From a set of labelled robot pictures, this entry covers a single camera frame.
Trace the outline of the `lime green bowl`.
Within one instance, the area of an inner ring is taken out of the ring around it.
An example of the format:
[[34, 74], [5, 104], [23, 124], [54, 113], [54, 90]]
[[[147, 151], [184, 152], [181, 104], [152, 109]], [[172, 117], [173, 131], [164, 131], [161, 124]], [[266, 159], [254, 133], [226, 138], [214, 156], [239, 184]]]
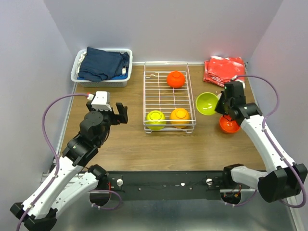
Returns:
[[167, 124], [165, 115], [159, 110], [152, 110], [146, 116], [146, 126], [150, 130], [161, 130]]
[[196, 108], [201, 114], [212, 116], [216, 113], [215, 108], [217, 103], [217, 95], [210, 92], [204, 92], [197, 97]]

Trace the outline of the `lime green bowl front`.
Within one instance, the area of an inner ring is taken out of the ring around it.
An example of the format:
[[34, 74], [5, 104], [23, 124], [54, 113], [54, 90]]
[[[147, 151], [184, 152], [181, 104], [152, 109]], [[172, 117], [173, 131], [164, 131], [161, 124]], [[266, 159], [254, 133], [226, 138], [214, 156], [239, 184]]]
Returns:
[[150, 130], [161, 130], [167, 124], [165, 115], [159, 110], [152, 110], [146, 116], [146, 126]]

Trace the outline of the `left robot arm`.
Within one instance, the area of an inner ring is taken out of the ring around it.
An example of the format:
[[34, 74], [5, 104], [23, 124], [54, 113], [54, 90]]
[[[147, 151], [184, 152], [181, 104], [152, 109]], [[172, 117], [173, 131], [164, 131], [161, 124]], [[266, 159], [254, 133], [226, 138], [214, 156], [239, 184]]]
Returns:
[[62, 156], [56, 157], [55, 168], [28, 199], [10, 208], [19, 219], [18, 227], [50, 231], [58, 216], [83, 194], [98, 192], [119, 196], [111, 190], [108, 172], [99, 165], [91, 166], [82, 178], [68, 186], [108, 139], [110, 127], [128, 122], [128, 108], [121, 103], [116, 103], [118, 114], [94, 103], [88, 102], [86, 106], [89, 112], [79, 125], [80, 131], [67, 144]]

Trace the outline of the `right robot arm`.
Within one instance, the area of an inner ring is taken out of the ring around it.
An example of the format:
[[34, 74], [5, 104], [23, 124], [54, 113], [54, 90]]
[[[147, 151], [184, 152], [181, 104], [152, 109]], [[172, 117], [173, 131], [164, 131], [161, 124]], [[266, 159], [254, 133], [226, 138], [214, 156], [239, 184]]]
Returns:
[[224, 85], [224, 91], [215, 108], [217, 113], [231, 120], [248, 135], [266, 167], [264, 172], [249, 169], [242, 164], [224, 167], [222, 185], [228, 189], [244, 184], [257, 190], [268, 203], [299, 195], [303, 192], [308, 170], [297, 164], [281, 147], [255, 103], [247, 103], [244, 88], [239, 81]]

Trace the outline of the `white plastic laundry basket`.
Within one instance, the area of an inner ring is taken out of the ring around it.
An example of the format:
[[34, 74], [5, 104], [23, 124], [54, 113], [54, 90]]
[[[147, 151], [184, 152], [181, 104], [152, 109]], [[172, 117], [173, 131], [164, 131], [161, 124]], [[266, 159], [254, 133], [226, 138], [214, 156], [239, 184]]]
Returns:
[[71, 70], [71, 80], [75, 83], [79, 83], [83, 87], [125, 87], [130, 80], [131, 72], [132, 72], [132, 63], [133, 63], [133, 52], [130, 49], [125, 48], [98, 48], [99, 50], [103, 51], [114, 51], [119, 53], [128, 53], [129, 55], [129, 67], [124, 75], [125, 79], [111, 79], [111, 80], [104, 80], [101, 82], [92, 82], [88, 80], [78, 79], [77, 67], [80, 63], [80, 57], [86, 53], [87, 49], [81, 49], [78, 51], [73, 67]]

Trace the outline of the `red white folded towel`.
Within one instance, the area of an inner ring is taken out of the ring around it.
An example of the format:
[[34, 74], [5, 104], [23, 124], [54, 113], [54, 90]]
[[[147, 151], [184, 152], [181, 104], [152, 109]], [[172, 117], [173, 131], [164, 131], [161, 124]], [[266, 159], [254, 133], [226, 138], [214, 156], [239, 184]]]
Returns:
[[224, 87], [233, 77], [245, 74], [245, 65], [241, 57], [211, 56], [209, 60], [204, 61], [204, 65], [203, 81], [220, 87]]

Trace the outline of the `dark blue jeans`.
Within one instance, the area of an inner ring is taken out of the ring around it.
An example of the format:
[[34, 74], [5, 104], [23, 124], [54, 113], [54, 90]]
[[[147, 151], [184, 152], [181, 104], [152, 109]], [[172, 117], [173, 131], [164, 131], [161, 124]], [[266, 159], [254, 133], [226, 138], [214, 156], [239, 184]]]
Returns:
[[127, 52], [103, 51], [92, 47], [87, 47], [86, 52], [87, 55], [81, 63], [78, 79], [101, 82], [126, 74], [129, 67]]

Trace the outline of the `blue cloth in basket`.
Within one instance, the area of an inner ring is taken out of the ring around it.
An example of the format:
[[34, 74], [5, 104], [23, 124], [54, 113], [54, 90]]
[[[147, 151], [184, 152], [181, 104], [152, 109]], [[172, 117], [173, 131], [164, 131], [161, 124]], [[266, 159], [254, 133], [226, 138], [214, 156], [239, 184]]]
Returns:
[[111, 80], [124, 80], [126, 78], [128, 78], [128, 74], [113, 77]]

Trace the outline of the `white cloth in basket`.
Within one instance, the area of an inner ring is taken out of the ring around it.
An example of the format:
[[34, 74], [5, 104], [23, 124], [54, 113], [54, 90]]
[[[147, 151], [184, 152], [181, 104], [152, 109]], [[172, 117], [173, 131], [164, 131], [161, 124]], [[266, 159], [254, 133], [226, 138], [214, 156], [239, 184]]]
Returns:
[[77, 74], [79, 73], [81, 63], [83, 62], [83, 60], [84, 60], [84, 58], [85, 58], [86, 55], [87, 55], [87, 52], [84, 51], [84, 52], [82, 52], [80, 58], [78, 59], [77, 67], [76, 67], [76, 73], [77, 73]]

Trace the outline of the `yellow orange bowl front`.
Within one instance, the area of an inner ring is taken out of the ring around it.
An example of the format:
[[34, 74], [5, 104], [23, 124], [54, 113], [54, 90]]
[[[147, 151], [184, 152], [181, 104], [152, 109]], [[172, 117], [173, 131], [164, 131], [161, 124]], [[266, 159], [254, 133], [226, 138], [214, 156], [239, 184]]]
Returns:
[[185, 128], [190, 122], [190, 115], [186, 109], [176, 108], [170, 114], [169, 119], [176, 128]]

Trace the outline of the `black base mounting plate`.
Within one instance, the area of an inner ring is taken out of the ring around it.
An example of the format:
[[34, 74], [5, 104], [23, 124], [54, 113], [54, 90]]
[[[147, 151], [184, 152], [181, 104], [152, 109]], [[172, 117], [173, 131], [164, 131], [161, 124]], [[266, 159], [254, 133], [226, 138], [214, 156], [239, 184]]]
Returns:
[[223, 200], [238, 204], [251, 190], [245, 185], [228, 186], [222, 171], [111, 171], [90, 201], [104, 205], [109, 200]]

